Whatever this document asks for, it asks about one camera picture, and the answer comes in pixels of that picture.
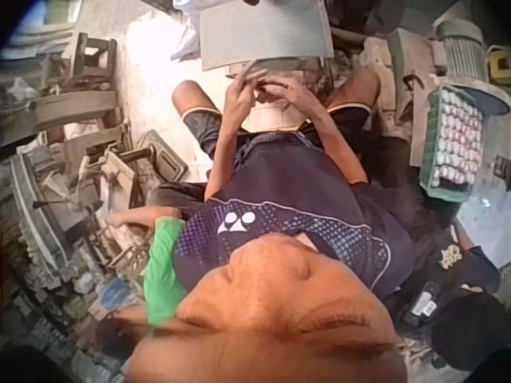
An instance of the hand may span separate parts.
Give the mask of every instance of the hand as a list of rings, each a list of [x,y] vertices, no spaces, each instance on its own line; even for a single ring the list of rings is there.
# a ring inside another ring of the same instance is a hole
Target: hand
[[[251,73],[255,64],[256,61],[247,64],[227,88],[220,135],[235,137],[252,107],[256,106],[257,81],[267,74],[267,70]]]
[[[307,117],[315,117],[326,111],[318,98],[293,78],[266,76],[259,80],[259,89],[259,102],[265,102],[272,97],[283,98]]]
[[[112,210],[108,217],[106,217],[105,221],[108,225],[115,227],[116,229],[125,224],[122,211]]]

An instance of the green shirt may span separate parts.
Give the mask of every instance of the green shirt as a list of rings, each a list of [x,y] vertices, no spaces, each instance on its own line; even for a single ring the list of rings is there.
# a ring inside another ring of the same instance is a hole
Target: green shirt
[[[184,221],[178,218],[162,217],[156,220],[144,278],[145,305],[151,326],[171,318],[186,295],[172,265],[172,252],[183,227]]]

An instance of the man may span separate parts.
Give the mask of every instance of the man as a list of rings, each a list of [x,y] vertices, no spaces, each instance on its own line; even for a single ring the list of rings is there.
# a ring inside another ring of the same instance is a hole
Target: man
[[[443,230],[418,241],[414,272],[384,303],[400,334],[431,345],[455,369],[471,371],[511,342],[511,327],[491,295],[501,282],[497,268],[458,220],[454,230],[457,242]]]
[[[168,254],[169,279],[187,295],[138,345],[129,380],[404,381],[378,298],[411,272],[411,241],[340,130],[362,129],[378,76],[358,71],[325,108],[252,66],[229,86],[223,116],[194,82],[173,94],[213,167],[204,206]],[[240,129],[256,88],[291,102],[309,126]],[[157,220],[155,240],[160,232]],[[181,296],[176,286],[169,299]]]

